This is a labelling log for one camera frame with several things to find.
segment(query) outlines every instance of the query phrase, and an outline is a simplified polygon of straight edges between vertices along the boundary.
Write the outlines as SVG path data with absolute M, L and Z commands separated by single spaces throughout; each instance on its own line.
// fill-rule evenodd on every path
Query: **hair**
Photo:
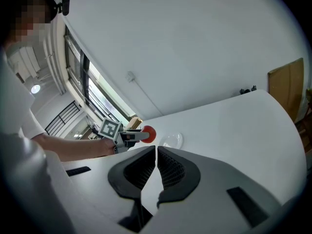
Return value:
M 0 0 L 1 12 L 1 33 L 0 44 L 3 46 L 5 41 L 10 36 L 12 30 L 15 29 L 16 18 L 21 17 L 23 8 L 26 7 L 32 0 Z M 57 4 L 54 0 L 44 0 L 49 8 L 49 16 L 46 17 L 45 22 L 51 22 L 57 15 Z

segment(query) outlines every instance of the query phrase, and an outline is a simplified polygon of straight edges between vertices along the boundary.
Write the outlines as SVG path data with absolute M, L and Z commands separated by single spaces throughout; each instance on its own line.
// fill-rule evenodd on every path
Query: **white shirt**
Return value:
M 29 139 L 45 133 L 30 111 L 35 98 L 8 66 L 3 49 L 0 49 L 0 92 L 0 132 Z

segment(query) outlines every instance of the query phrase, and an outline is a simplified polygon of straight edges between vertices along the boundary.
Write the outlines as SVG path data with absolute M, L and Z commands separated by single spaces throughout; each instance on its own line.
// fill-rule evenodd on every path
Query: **white plate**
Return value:
M 161 138 L 158 145 L 180 149 L 182 144 L 183 144 L 182 133 L 171 133 L 166 134 L 163 138 Z

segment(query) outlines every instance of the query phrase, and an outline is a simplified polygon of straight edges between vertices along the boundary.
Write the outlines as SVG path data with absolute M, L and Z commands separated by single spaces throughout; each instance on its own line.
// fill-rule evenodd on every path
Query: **ceiling light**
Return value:
M 39 90 L 40 90 L 40 85 L 38 85 L 38 84 L 35 84 L 35 85 L 31 88 L 31 92 L 32 92 L 33 94 L 38 93 Z

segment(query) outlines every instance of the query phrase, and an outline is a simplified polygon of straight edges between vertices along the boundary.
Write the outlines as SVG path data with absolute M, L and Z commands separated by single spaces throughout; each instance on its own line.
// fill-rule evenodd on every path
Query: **wall outlet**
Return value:
M 128 71 L 128 73 L 127 73 L 127 75 L 126 75 L 126 80 L 127 80 L 128 82 L 131 82 L 131 81 L 133 81 L 135 78 L 136 78 L 135 75 L 134 75 L 131 71 Z

